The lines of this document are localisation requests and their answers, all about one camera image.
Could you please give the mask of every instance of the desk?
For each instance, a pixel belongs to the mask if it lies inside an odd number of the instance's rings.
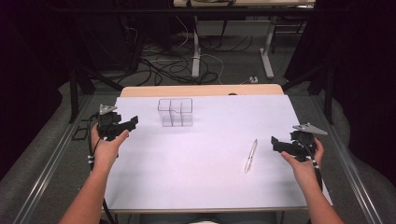
[[[187,0],[175,0],[175,7],[185,7]],[[236,0],[233,7],[284,7],[312,5],[315,0]],[[203,3],[191,0],[192,7],[226,7],[225,3]],[[194,32],[194,56],[192,62],[192,76],[199,76],[199,64],[201,50],[199,47],[199,35],[221,35],[223,21],[198,21],[195,17],[197,31]],[[260,49],[262,64],[267,78],[273,78],[274,73],[268,58],[268,51],[276,26],[276,17],[271,17],[269,21],[228,21],[227,28],[223,35],[258,35],[266,36],[264,47]]]
[[[240,95],[227,96],[230,92]],[[192,127],[162,127],[156,106],[172,96],[193,100]],[[123,121],[137,115],[139,123],[108,178],[106,201],[112,212],[306,208],[290,166],[270,143],[271,135],[289,141],[291,126],[298,123],[279,86],[133,87],[125,88],[116,105]],[[256,138],[252,167],[245,174]]]

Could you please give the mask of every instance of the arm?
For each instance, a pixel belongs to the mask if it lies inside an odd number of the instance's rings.
[[[317,144],[315,159],[320,166],[321,159],[324,154],[324,148],[317,138],[315,138],[315,143]],[[299,184],[305,196],[312,223],[344,223],[320,190],[317,178],[315,176],[313,162],[298,162],[287,152],[282,152],[281,155],[293,169],[297,183]]]
[[[60,223],[99,223],[108,174],[117,158],[119,147],[127,136],[128,131],[125,130],[111,142],[99,140],[96,125],[93,126],[92,145],[99,143],[95,150],[92,172]]]

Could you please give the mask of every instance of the transparent box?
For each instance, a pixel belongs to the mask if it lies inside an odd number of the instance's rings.
[[[163,127],[189,127],[192,126],[192,99],[160,99],[158,112]]]

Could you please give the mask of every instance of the silver pen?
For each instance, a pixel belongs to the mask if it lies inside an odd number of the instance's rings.
[[[248,156],[247,159],[247,166],[245,167],[245,173],[247,173],[250,170],[251,161],[253,160],[253,155],[254,155],[254,151],[256,150],[256,146],[257,146],[257,139],[254,140],[253,146],[251,147],[250,155]]]

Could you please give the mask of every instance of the hand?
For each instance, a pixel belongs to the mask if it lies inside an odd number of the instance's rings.
[[[319,167],[321,167],[324,148],[317,138],[315,138],[314,141],[317,145],[314,157]],[[303,192],[319,187],[312,161],[299,162],[285,151],[281,152],[280,155],[290,164],[291,168],[293,168],[294,176]]]
[[[94,150],[95,157],[93,170],[110,172],[110,169],[119,153],[119,147],[128,137],[128,134],[128,130],[125,130],[118,137],[116,137],[116,139],[111,142],[107,142],[103,139],[100,139],[97,130],[97,124],[93,126],[91,131],[91,141],[92,147],[96,147],[96,149],[92,149]]]

